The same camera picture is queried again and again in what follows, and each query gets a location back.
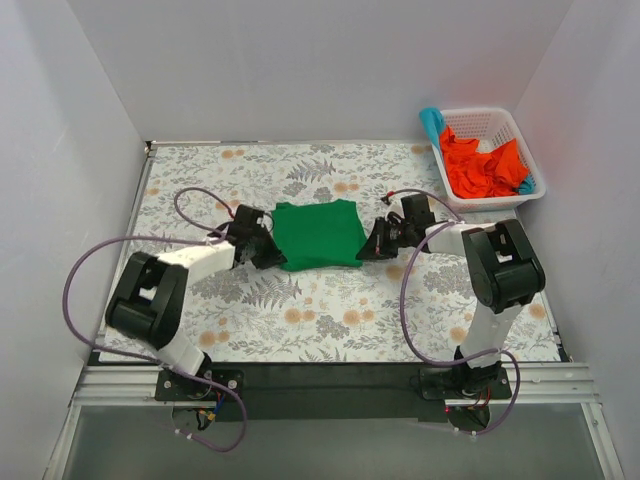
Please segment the green t shirt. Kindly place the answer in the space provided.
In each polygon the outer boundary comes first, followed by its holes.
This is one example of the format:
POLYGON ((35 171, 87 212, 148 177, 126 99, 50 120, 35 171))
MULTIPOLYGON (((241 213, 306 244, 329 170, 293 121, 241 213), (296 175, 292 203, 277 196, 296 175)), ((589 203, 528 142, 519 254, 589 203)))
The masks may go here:
POLYGON ((288 272, 329 268, 359 268, 356 258, 367 237, 353 201, 335 200, 297 206, 278 203, 271 213, 273 238, 288 272))

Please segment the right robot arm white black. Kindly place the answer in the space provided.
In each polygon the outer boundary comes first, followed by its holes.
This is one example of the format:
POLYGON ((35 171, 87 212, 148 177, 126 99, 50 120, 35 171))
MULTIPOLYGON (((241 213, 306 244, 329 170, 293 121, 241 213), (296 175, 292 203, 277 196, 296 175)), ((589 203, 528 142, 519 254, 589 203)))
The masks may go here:
POLYGON ((475 397, 489 384, 488 369, 498 367, 504 356, 513 355, 504 344, 513 322, 546 285, 546 276, 521 223, 507 219, 470 224, 446 202, 453 216, 438 221, 429 206, 437 197, 419 189, 390 191, 381 201, 403 194, 402 213, 390 211, 378 217, 369 238, 357 254, 363 262, 393 259, 402 248, 413 250, 401 281, 399 317, 404 340, 422 362, 438 368, 455 368, 454 389, 475 397), (437 361, 421 353, 408 330, 405 300, 410 271, 420 254, 453 255, 466 260, 476 308, 468 333, 454 359, 437 361))

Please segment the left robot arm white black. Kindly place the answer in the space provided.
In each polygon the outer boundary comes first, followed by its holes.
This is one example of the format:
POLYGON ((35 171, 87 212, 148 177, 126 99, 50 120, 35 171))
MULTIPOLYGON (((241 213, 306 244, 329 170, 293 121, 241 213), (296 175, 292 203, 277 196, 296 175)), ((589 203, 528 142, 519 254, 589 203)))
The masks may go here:
POLYGON ((178 387, 193 400, 205 398, 213 386, 204 369, 208 356, 181 329, 189 287, 219 272, 250 262, 268 269, 285 262, 264 225, 267 214, 241 205, 222 233, 212 233, 201 245, 159 256, 134 253, 106 308, 106 324, 142 344, 168 367, 181 371, 178 387))

